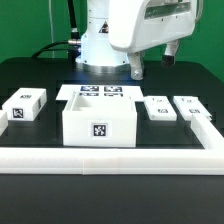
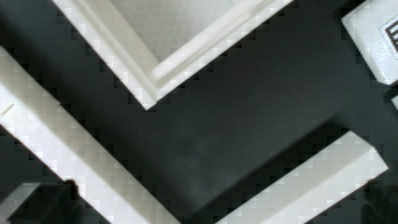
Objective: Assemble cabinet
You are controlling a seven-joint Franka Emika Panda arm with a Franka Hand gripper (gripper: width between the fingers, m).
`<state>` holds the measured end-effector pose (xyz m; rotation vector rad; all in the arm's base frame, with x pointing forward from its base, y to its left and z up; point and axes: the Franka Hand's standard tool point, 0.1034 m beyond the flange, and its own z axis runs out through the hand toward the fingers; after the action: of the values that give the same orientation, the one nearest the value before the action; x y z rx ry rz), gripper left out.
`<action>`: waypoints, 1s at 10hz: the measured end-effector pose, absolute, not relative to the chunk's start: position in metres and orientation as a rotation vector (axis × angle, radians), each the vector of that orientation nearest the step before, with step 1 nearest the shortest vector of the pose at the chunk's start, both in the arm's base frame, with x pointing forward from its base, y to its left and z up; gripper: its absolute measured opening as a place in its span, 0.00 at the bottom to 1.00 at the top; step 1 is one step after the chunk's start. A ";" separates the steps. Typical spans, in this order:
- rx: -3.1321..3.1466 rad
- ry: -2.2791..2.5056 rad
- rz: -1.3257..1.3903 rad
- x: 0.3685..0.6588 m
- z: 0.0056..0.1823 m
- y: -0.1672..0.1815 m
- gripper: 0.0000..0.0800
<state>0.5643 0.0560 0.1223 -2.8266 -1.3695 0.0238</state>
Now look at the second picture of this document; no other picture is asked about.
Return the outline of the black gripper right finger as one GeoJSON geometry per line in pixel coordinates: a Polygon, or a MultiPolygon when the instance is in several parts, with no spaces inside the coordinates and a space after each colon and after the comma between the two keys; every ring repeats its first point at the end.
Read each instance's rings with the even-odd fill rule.
{"type": "Polygon", "coordinates": [[[371,181],[364,190],[360,224],[398,224],[398,184],[371,181]]]}

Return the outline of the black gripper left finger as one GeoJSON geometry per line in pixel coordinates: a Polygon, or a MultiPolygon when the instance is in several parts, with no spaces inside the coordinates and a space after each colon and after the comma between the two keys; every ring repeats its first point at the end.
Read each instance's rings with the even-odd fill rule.
{"type": "Polygon", "coordinates": [[[23,183],[0,202],[0,224],[81,224],[81,221],[74,182],[23,183]]]}

